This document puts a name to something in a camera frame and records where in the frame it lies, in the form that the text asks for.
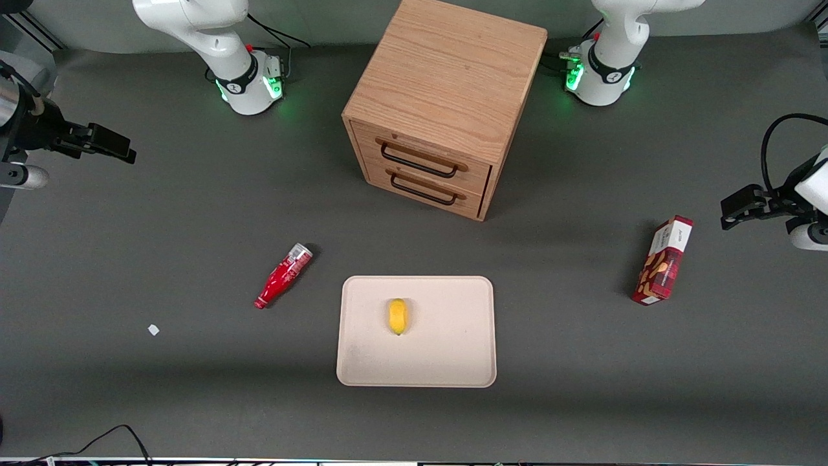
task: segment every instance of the black cable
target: black cable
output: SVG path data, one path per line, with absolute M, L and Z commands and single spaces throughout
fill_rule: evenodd
M 40 97 L 41 93 L 37 92 L 35 86 L 31 85 L 29 81 L 26 80 L 17 70 L 14 69 L 13 66 L 9 65 L 3 60 L 0 60 L 0 68 L 3 68 L 9 75 L 14 76 L 17 79 L 17 82 L 22 85 L 26 90 L 31 94 L 32 97 Z
M 781 208 L 785 209 L 788 212 L 791 212 L 791 209 L 784 206 L 782 204 L 782 200 L 779 199 L 779 195 L 776 193 L 776 190 L 773 189 L 771 186 L 771 178 L 768 175 L 768 142 L 771 139 L 771 134 L 773 134 L 773 130 L 776 129 L 777 126 L 786 119 L 806 119 L 808 121 L 813 121 L 815 123 L 824 124 L 828 126 L 828 119 L 822 118 L 820 116 L 811 115 L 811 114 L 787 114 L 777 118 L 768 129 L 765 131 L 765 136 L 762 138 L 762 152 L 759 154 L 759 163 L 762 165 L 762 180 L 765 183 L 765 190 L 770 195 L 771 199 L 773 199 Z
M 557 72 L 565 71 L 565 70 L 562 70 L 561 68 L 555 68 L 554 66 L 549 66 L 546 63 L 544 63 L 543 61 L 538 61 L 537 64 L 540 65 L 540 66 L 543 66 L 544 68 L 546 68 L 548 70 L 557 71 Z
M 263 25 L 261 22 L 258 22 L 255 19 L 253 19 L 253 22 L 261 26 L 266 33 L 270 34 L 271 36 L 274 36 L 276 39 L 279 40 L 279 42 L 281 42 L 285 45 L 285 47 L 287 47 L 287 70 L 285 71 L 285 78 L 288 78 L 291 75 L 291 68 L 293 67 L 293 64 L 291 63 L 291 59 L 293 58 L 293 47 L 291 47 L 287 42 L 283 41 L 281 37 L 274 34 L 269 27 Z
M 596 23 L 595 23 L 595 25 L 594 25 L 594 26 L 592 26 L 592 27 L 591 27 L 591 28 L 590 28 L 590 29 L 589 29 L 586 33 L 584 33 L 584 35 L 583 35 L 583 36 L 581 36 L 580 38 L 581 38 L 581 39 L 585 39 L 585 38 L 589 37 L 589 36 L 590 36 L 590 34 L 592 34 L 592 31 L 594 31 L 594 30 L 595 30 L 598 26 L 600 26 L 602 22 L 604 22 L 604 18 L 603 18 L 603 17 L 601 17 L 601 19 L 599 19 L 599 20 L 598 20 L 598 22 L 596 22 Z
M 25 463 L 21 463 L 20 466 L 31 466 L 33 464 L 40 463 L 40 461 L 43 461 L 44 459 L 47 459 L 47 458 L 50 458 L 50 457 L 53 457 L 53 456 L 55 456 L 55 457 L 75 456 L 77 454 L 82 454 L 84 451 L 86 451 L 87 448 L 92 446 L 92 444 L 94 444 L 98 440 L 101 440 L 103 437 L 106 437 L 107 435 L 111 434 L 113 431 L 115 431 L 115 430 L 117 430 L 121 427 L 125 428 L 126 430 L 129 430 L 129 433 L 132 434 L 132 437 L 135 438 L 135 441 L 138 443 L 138 448 L 141 449 L 141 455 L 144 457 L 144 461 L 147 463 L 147 466 L 152 466 L 152 461 L 150 461 L 150 454 L 147 452 L 147 448 L 144 447 L 144 443 L 141 441 L 141 439 L 138 438 L 138 435 L 135 433 L 134 430 L 132 430 L 132 427 L 130 427 L 126 424 L 119 424 L 119 425 L 116 425 L 115 427 L 113 427 L 112 429 L 107 430 L 106 432 L 104 432 L 101 435 L 99 435 L 99 436 L 95 437 L 94 439 L 92 439 L 92 441 L 87 443 L 82 449 L 79 449 L 78 451 L 63 451 L 63 452 L 60 452 L 60 453 L 48 454 L 46 456 L 41 456 L 40 458 L 37 458 L 37 459 L 32 459 L 32 460 L 26 461 Z
M 286 33 L 282 32 L 282 31 L 279 31 L 278 29 L 273 29 L 272 27 L 270 27 L 270 26 L 268 26 L 268 25 L 266 25 L 266 24 L 262 24 L 262 22 L 260 22 L 258 19 L 256 19 L 255 17 L 253 17 L 253 15 L 252 15 L 252 14 L 250 14 L 250 13 L 248 13 L 248 18 L 250 18 L 250 21 L 255 22 L 256 24 L 258 24 L 258 25 L 259 25 L 262 29 L 264 29 L 265 31 L 275 32 L 276 34 L 280 34 L 280 35 L 282 35 L 282 36 L 287 37 L 288 39 L 293 39 L 294 41 L 301 42 L 301 43 L 305 44 L 308 48 L 311 48 L 311 44 L 309 44 L 309 43 L 307 43 L 307 42 L 303 41 L 302 39 L 299 39 L 299 38 L 296 38 L 296 37 L 294 37 L 294 36 L 291 36 L 290 34 L 286 34 Z

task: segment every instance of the green led light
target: green led light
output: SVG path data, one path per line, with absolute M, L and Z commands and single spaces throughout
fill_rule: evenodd
M 219 88 L 219 92 L 221 93 L 221 100 L 227 102 L 227 95 L 224 95 L 224 89 L 221 88 L 221 84 L 216 80 L 215 86 Z
M 265 87 L 267 87 L 267 92 L 270 93 L 270 96 L 274 100 L 282 97 L 282 80 L 278 78 L 268 78 L 267 76 L 262 76 L 262 82 L 264 83 Z
M 576 90 L 578 89 L 578 84 L 580 83 L 580 77 L 584 74 L 584 66 L 581 63 L 572 68 L 569 74 L 566 75 L 566 88 L 569 90 Z
M 627 78 L 627 84 L 623 85 L 623 90 L 629 89 L 629 83 L 633 80 L 633 74 L 635 73 L 635 66 L 629 71 L 629 77 Z

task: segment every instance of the gray wall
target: gray wall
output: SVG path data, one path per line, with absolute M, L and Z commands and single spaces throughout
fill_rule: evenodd
M 589 0 L 449 0 L 545 27 L 550 37 L 580 35 L 600 16 Z M 767 32 L 801 21 L 820 0 L 707 0 L 688 12 L 651 15 L 656 36 Z M 313 44 L 376 43 L 399 0 L 250 0 L 260 21 Z M 186 47 L 145 27 L 129 0 L 36 0 L 30 11 L 72 48 L 116 53 L 181 51 Z M 274 40 L 250 22 L 245 41 Z
M 54 72 L 56 70 L 55 59 L 51 53 L 27 34 L 18 31 L 6 18 L 0 19 L 0 50 L 27 58 L 49 71 Z M 21 63 L 12 63 L 11 65 L 15 66 L 29 80 L 34 76 L 31 66 L 22 65 Z

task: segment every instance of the yellow object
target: yellow object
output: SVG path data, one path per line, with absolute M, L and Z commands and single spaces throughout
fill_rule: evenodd
M 404 300 L 397 298 L 388 303 L 388 326 L 397 335 L 408 328 L 408 306 Z

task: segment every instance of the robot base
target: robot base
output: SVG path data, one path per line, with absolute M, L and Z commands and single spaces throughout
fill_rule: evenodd
M 581 42 L 578 46 L 570 47 L 569 55 L 585 57 L 586 52 L 593 44 L 595 44 L 595 41 L 589 39 Z M 596 107 L 614 104 L 621 97 L 621 94 L 629 89 L 630 80 L 635 72 L 635 68 L 632 68 L 626 76 L 621 76 L 618 82 L 606 84 L 601 75 L 593 70 L 589 63 L 585 63 L 583 59 L 579 59 L 573 64 L 574 67 L 566 75 L 564 89 L 578 96 L 578 99 L 581 99 L 584 103 Z
M 258 75 L 242 94 L 231 94 L 216 82 L 221 90 L 221 98 L 237 114 L 242 115 L 260 114 L 281 99 L 284 91 L 279 57 L 269 56 L 263 51 L 253 51 L 251 55 L 258 61 Z

